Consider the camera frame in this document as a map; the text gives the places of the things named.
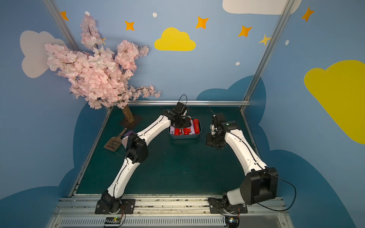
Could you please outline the red flashlight slanted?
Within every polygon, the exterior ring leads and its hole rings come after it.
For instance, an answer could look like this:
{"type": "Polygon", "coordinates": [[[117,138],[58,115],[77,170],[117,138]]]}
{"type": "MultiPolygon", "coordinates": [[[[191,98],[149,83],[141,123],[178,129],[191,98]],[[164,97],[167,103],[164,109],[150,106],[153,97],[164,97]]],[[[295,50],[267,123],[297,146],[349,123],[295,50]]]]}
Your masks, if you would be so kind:
{"type": "Polygon", "coordinates": [[[199,120],[198,119],[194,119],[193,120],[193,125],[194,125],[194,132],[195,132],[196,135],[198,135],[201,132],[199,120]]]}

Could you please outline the blue-grey plastic storage box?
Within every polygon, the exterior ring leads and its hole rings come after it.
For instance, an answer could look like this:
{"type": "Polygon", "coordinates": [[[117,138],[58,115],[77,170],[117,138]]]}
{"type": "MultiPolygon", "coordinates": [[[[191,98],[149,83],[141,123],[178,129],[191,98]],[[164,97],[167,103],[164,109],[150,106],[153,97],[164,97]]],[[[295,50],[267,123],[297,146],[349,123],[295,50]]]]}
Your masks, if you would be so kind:
{"type": "Polygon", "coordinates": [[[198,118],[190,118],[191,126],[189,128],[169,127],[169,135],[172,139],[194,139],[198,138],[202,133],[201,122],[198,118]]]}

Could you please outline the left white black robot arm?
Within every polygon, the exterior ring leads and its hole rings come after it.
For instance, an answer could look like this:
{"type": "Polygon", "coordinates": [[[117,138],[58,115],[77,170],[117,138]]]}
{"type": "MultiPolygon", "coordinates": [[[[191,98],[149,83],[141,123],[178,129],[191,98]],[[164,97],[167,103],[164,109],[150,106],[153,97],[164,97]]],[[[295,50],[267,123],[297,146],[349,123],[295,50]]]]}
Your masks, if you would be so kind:
{"type": "Polygon", "coordinates": [[[147,159],[147,146],[172,125],[177,128],[191,127],[190,118],[186,114],[187,106],[178,102],[173,109],[164,110],[163,114],[144,130],[125,137],[127,142],[123,165],[112,184],[102,193],[101,199],[97,202],[96,214],[118,214],[123,209],[121,198],[134,171],[147,159]]]}

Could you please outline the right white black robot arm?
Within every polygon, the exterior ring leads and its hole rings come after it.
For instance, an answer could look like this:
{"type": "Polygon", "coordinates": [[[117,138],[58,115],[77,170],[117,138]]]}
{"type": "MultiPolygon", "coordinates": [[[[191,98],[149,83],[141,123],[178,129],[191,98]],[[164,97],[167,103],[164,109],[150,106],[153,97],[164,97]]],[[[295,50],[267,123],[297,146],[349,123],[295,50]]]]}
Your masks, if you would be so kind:
{"type": "Polygon", "coordinates": [[[238,188],[224,193],[220,199],[208,199],[211,213],[239,215],[247,213],[249,205],[261,205],[276,198],[278,181],[281,180],[277,170],[268,167],[255,153],[238,124],[226,121],[224,115],[218,113],[213,114],[210,129],[206,137],[207,146],[223,149],[229,145],[245,174],[238,188]]]}

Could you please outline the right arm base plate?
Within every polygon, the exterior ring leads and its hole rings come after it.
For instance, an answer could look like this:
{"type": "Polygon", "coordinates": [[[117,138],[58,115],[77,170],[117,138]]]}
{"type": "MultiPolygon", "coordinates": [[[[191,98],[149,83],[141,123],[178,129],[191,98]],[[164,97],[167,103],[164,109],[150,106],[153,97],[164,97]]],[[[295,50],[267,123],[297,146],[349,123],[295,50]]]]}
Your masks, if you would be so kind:
{"type": "Polygon", "coordinates": [[[246,204],[235,204],[229,203],[226,197],[223,198],[208,198],[209,208],[211,214],[247,214],[248,209],[246,204]]]}

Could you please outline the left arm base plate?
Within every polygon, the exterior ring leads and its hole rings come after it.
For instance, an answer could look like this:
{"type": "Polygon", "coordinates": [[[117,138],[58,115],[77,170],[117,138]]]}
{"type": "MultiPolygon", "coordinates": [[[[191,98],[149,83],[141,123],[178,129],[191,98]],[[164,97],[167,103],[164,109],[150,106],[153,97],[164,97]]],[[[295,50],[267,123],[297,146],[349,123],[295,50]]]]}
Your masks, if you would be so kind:
{"type": "Polygon", "coordinates": [[[99,215],[122,215],[133,214],[135,209],[135,199],[117,199],[111,202],[106,202],[105,199],[100,199],[97,202],[95,214],[99,215]]]}

